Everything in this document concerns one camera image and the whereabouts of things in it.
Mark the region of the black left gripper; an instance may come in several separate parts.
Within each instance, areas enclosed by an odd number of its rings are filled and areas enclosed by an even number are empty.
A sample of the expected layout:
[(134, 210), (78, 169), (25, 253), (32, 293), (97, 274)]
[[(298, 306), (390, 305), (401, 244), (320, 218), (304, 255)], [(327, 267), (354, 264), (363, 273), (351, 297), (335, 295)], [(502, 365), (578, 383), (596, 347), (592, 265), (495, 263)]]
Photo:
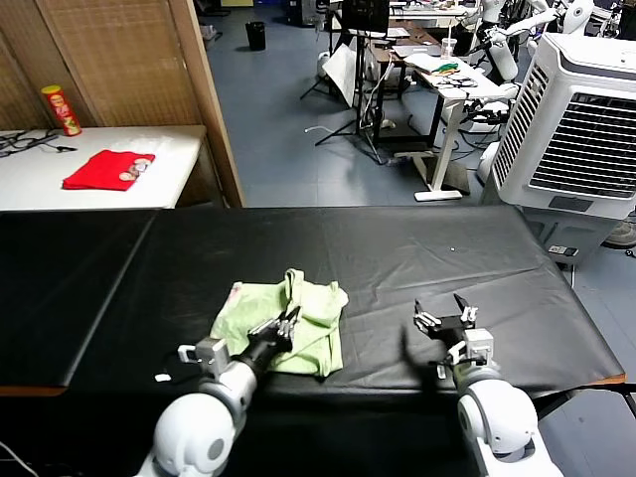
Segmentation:
[(277, 355), (293, 348), (300, 311), (301, 307), (295, 306), (249, 330), (248, 344), (240, 353), (240, 361), (253, 371), (266, 371)]

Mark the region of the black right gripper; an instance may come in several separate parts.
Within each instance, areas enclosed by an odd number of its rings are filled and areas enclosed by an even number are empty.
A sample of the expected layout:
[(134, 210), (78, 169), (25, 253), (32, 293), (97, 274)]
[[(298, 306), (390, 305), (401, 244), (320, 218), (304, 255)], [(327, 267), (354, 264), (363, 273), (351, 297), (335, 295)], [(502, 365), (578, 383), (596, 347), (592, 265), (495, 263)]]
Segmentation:
[(436, 318), (422, 308), (418, 299), (414, 300), (413, 324), (420, 332), (432, 340), (441, 341), (445, 346), (454, 346), (463, 340), (464, 332), (475, 328), (478, 307), (457, 293), (453, 294), (461, 315)]

